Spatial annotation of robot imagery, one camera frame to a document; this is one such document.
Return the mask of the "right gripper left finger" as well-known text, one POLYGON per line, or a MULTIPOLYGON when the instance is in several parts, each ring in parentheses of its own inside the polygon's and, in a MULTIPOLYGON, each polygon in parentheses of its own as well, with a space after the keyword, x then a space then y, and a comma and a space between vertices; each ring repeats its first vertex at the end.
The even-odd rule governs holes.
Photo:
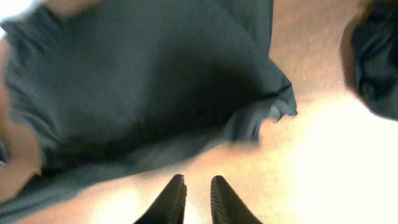
POLYGON ((176 174, 134 224, 183 224, 186 197, 184 176, 176 174))

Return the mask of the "dark green t-shirt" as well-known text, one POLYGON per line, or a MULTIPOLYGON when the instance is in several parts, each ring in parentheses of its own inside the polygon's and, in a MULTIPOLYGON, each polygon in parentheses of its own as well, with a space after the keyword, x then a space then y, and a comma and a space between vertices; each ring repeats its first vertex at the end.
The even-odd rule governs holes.
POLYGON ((257 142, 265 119, 295 115, 292 84, 269 57, 273 13, 272 1, 101 1, 3 21, 10 116, 33 133, 40 165, 1 222, 257 142))

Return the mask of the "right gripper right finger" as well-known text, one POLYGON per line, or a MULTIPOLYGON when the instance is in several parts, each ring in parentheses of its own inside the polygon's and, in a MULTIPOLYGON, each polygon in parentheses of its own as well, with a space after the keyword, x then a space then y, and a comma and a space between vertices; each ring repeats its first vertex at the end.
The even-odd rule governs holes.
POLYGON ((211 216, 213 224, 262 224, 221 175, 211 181, 211 216))

